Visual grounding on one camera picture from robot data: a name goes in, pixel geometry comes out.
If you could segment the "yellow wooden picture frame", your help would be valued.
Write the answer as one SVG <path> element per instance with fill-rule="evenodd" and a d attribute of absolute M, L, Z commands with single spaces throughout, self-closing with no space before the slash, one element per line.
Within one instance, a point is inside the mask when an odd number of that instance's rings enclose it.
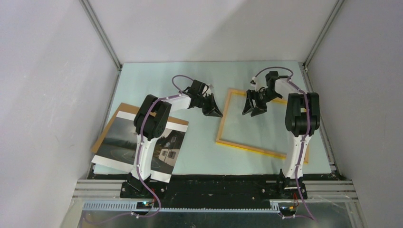
<path fill-rule="evenodd" d="M 284 124 L 287 102 L 276 98 L 267 104 L 267 112 L 251 117 L 243 115 L 246 91 L 229 89 L 216 143 L 227 147 L 285 159 L 296 145 Z"/>

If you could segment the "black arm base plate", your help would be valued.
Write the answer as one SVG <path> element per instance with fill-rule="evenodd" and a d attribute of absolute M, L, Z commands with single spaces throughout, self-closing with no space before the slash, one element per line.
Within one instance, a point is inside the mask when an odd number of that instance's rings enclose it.
<path fill-rule="evenodd" d="M 269 209 L 275 200 L 307 199 L 302 180 L 283 175 L 173 175 L 169 183 L 132 176 L 122 183 L 120 197 L 145 200 L 167 209 Z"/>

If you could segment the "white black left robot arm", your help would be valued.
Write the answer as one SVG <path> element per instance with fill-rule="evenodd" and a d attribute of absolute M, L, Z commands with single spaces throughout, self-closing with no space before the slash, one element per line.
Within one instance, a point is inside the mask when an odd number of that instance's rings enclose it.
<path fill-rule="evenodd" d="M 216 104 L 212 86 L 198 80 L 184 91 L 167 97 L 147 95 L 134 118 L 137 135 L 136 154 L 127 183 L 139 198 L 148 196 L 151 162 L 155 144 L 166 129 L 171 112 L 200 108 L 204 116 L 223 117 Z"/>

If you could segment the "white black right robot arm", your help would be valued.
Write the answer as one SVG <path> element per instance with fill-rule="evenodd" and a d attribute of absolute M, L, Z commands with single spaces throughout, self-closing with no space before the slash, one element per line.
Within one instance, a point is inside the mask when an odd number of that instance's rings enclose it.
<path fill-rule="evenodd" d="M 266 86 L 258 87 L 257 78 L 251 79 L 253 89 L 246 91 L 242 114 L 254 117 L 265 113 L 267 104 L 274 99 L 286 100 L 285 128 L 292 135 L 292 150 L 278 175 L 276 191 L 288 199 L 302 187 L 303 160 L 312 135 L 320 127 L 319 95 L 304 91 L 291 76 L 281 76 L 277 71 L 268 72 L 265 80 Z"/>

